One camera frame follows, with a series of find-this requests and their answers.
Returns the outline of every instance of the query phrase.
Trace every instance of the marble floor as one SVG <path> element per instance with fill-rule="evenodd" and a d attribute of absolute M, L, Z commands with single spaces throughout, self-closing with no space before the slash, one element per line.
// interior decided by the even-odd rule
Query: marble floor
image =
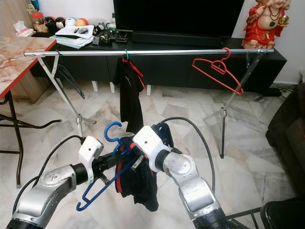
<path fill-rule="evenodd" d="M 86 99 L 83 100 L 68 85 L 65 91 L 76 109 L 84 117 L 97 120 L 97 124 L 84 125 L 85 135 L 92 135 L 105 144 L 103 154 L 115 147 L 103 138 L 105 126 L 120 120 L 119 93 L 111 94 L 108 84 L 100 83 L 99 92 L 94 92 L 91 82 L 79 82 Z M 183 116 L 198 125 L 212 152 L 216 173 L 216 196 L 224 212 L 234 214 L 260 207 L 271 200 L 284 200 L 295 196 L 289 177 L 285 172 L 276 150 L 269 146 L 265 132 L 268 123 L 283 102 L 283 98 L 259 97 L 255 93 L 238 96 L 228 111 L 226 122 L 225 158 L 219 157 L 220 116 L 211 117 L 229 99 L 231 93 L 219 90 L 202 90 L 152 86 L 151 96 L 143 91 L 140 95 L 143 119 L 152 125 L 164 118 Z M 62 119 L 42 130 L 21 129 L 24 144 L 24 158 L 21 183 L 25 184 L 36 176 L 46 156 L 64 138 L 77 134 L 72 113 L 60 95 L 49 88 L 42 97 L 31 104 L 26 100 L 15 100 L 17 117 L 25 122 L 42 125 L 53 119 Z M 1 107 L 2 114 L 9 114 L 8 106 Z M 183 121 L 169 123 L 175 147 L 191 155 L 198 171 L 209 183 L 211 169 L 206 150 L 191 126 Z M 112 129 L 111 136 L 126 135 L 127 124 Z M 12 128 L 0 129 L 1 149 L 18 150 Z M 47 169 L 78 163 L 78 140 L 64 144 L 51 158 Z M 16 189 L 15 172 L 18 156 L 0 155 L 0 228 L 5 228 L 11 218 Z M 114 169 L 106 175 L 112 177 Z M 122 198 L 111 186 L 83 212 L 76 211 L 76 204 L 86 185 L 80 185 L 68 194 L 58 205 L 48 229 L 192 229 L 193 225 L 180 201 L 175 183 L 163 173 L 157 175 L 159 209 L 149 212 L 140 204 L 134 204 L 132 197 Z M 103 187 L 96 182 L 90 195 Z M 259 214 L 256 214 L 260 228 L 264 228 Z M 254 228 L 250 217 L 239 219 L 249 228 Z"/>

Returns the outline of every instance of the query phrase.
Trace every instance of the white wall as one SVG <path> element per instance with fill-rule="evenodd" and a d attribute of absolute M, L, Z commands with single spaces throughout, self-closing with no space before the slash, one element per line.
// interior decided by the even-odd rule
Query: white wall
<path fill-rule="evenodd" d="M 86 18 L 90 24 L 109 22 L 113 0 L 39 0 L 44 16 Z"/>
<path fill-rule="evenodd" d="M 113 0 L 39 0 L 45 16 L 84 17 L 89 23 L 109 21 L 113 9 Z M 246 19 L 255 0 L 245 0 L 232 37 L 243 38 Z M 305 66 L 305 0 L 294 0 L 286 12 L 290 24 L 276 37 L 275 48 L 288 60 L 276 83 L 298 83 L 300 70 Z"/>
<path fill-rule="evenodd" d="M 232 37 L 243 38 L 246 19 L 254 0 L 245 0 Z M 275 83 L 299 83 L 300 70 L 305 67 L 305 1 L 294 0 L 286 11 L 290 22 L 281 37 L 275 37 L 275 48 L 287 59 L 287 63 L 274 81 Z"/>

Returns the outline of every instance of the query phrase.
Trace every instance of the papers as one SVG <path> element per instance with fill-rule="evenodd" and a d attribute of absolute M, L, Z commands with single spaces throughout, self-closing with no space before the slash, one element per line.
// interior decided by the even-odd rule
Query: papers
<path fill-rule="evenodd" d="M 67 38 L 67 37 L 60 37 L 60 36 L 51 36 L 52 38 L 55 38 L 58 44 L 62 44 L 62 45 L 66 45 L 75 49 L 79 49 L 82 46 L 89 44 L 90 42 L 93 41 L 93 35 L 91 34 L 89 39 L 85 39 L 85 38 L 77 38 L 77 39 L 73 39 L 73 38 Z"/>
<path fill-rule="evenodd" d="M 81 28 L 87 28 L 88 29 L 88 33 L 74 33 L 75 30 L 78 29 L 78 31 Z M 59 30 L 58 32 L 55 33 L 55 35 L 73 35 L 73 36 L 78 36 L 78 37 L 82 37 L 85 39 L 90 39 L 93 33 L 93 25 L 86 25 L 86 26 L 66 26 L 64 28 L 62 28 L 61 30 Z"/>

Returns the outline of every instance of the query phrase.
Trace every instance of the sofa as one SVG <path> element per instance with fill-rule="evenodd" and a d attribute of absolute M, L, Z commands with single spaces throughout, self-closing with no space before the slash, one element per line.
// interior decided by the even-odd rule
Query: sofa
<path fill-rule="evenodd" d="M 290 93 L 268 126 L 266 138 L 287 166 L 299 194 L 305 194 L 305 83 Z"/>

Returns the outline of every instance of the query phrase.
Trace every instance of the television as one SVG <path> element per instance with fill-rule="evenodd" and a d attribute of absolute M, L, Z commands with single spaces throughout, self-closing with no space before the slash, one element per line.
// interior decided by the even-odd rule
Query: television
<path fill-rule="evenodd" d="M 113 0 L 121 31 L 231 37 L 244 0 Z"/>

